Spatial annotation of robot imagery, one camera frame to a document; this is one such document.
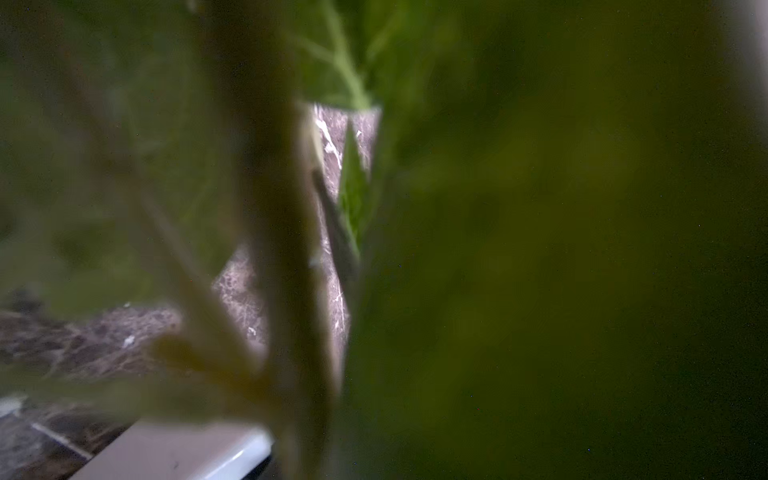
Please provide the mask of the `white tape dispenser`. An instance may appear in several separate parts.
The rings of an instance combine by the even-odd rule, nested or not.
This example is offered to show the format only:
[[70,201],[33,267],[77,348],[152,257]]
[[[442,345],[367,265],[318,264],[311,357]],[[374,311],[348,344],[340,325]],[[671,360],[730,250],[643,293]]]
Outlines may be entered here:
[[75,479],[242,479],[271,453],[257,426],[137,422],[78,470]]

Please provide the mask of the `pink rose bouquet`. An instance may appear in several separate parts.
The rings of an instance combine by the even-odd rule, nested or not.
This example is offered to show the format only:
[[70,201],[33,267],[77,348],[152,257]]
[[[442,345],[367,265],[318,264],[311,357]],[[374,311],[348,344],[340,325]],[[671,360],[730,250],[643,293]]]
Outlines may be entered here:
[[288,479],[767,475],[755,1],[5,1],[1,290],[166,300]]

